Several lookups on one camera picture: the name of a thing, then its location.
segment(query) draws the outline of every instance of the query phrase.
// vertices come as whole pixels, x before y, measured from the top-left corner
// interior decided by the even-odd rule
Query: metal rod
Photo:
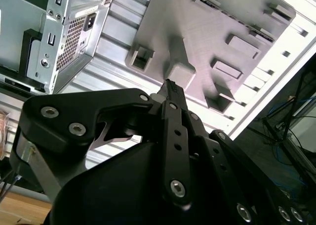
[[[261,133],[261,132],[260,132],[260,131],[258,131],[258,130],[253,129],[253,128],[252,128],[252,127],[250,127],[250,126],[247,126],[247,129],[249,129],[250,131],[254,132],[255,134],[257,134],[257,135],[259,135],[259,136],[261,136],[261,137],[264,137],[264,138],[265,138],[265,139],[267,139],[267,140],[270,140],[270,141],[276,142],[276,140],[275,140],[275,139],[270,138],[269,136],[267,136],[267,135],[265,135],[265,134]]]
[[[298,96],[299,96],[301,88],[302,88],[304,77],[305,77],[305,72],[302,73],[302,76],[301,76],[300,81],[298,83],[292,107],[291,107],[290,112],[288,114],[287,120],[285,121],[285,127],[284,127],[284,133],[283,133],[282,139],[286,139],[286,137],[287,137],[288,129],[290,128],[290,124],[291,124],[291,118],[292,118],[294,111],[295,111],[295,106],[296,106],[296,103],[298,101]]]
[[[276,110],[274,110],[272,113],[268,114],[266,116],[266,118],[270,119],[272,118],[274,115],[278,114],[280,111],[284,110],[286,107],[288,107],[291,103],[293,103],[294,98],[290,99],[288,102],[286,102],[285,104],[279,106]]]
[[[9,171],[3,178],[0,179],[0,184],[9,176],[11,175],[12,171]]]

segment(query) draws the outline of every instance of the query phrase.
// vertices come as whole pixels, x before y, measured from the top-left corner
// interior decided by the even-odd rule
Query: wooden surface
[[[48,203],[9,193],[0,204],[0,225],[40,225],[50,209]]]

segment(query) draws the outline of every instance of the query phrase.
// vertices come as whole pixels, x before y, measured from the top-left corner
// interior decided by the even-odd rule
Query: silver screw head
[[[297,221],[299,221],[301,223],[303,222],[302,216],[295,209],[291,208],[291,212],[292,212],[293,216],[297,219]]]
[[[43,107],[40,110],[40,113],[41,115],[49,119],[56,118],[59,115],[58,110],[56,110],[54,107],[51,107],[51,106]]]
[[[251,215],[245,206],[242,204],[237,204],[237,212],[247,223],[251,222]]]
[[[69,125],[69,132],[73,135],[83,136],[86,132],[85,126],[80,123],[72,123]]]
[[[58,14],[58,13],[55,15],[55,17],[56,17],[57,20],[60,20],[60,19],[61,19],[61,15]]]
[[[49,63],[47,61],[47,59],[43,58],[41,61],[40,61],[40,64],[41,66],[43,66],[44,68],[48,68],[49,67]]]
[[[173,104],[173,103],[170,103],[169,105],[170,105],[170,107],[171,107],[172,109],[175,109],[175,110],[178,109],[178,107],[177,107],[175,104]]]
[[[225,136],[223,133],[218,133],[218,136],[219,136],[222,140],[225,140],[225,139],[226,139],[226,136]]]
[[[178,180],[173,180],[170,184],[170,188],[172,193],[179,198],[183,198],[186,195],[183,184]]]
[[[286,221],[291,221],[291,217],[288,215],[288,213],[282,208],[278,208],[278,212],[281,214],[281,216],[286,220]]]
[[[198,116],[195,113],[191,113],[191,117],[195,120],[198,120]]]
[[[144,101],[148,101],[148,100],[149,100],[148,97],[145,96],[145,95],[143,95],[143,94],[140,95],[140,98],[141,98],[142,100],[144,100]]]

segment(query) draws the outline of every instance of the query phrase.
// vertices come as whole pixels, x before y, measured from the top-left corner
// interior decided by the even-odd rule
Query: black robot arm
[[[85,169],[88,150],[133,135],[142,142]],[[306,224],[223,131],[205,131],[170,80],[151,96],[124,89],[29,99],[10,162],[50,198],[46,224]]]

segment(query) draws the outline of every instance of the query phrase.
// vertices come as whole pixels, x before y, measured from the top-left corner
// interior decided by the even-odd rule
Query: ventilation grille
[[[60,70],[74,59],[84,20],[85,16],[70,22],[64,53],[57,59],[57,70]]]

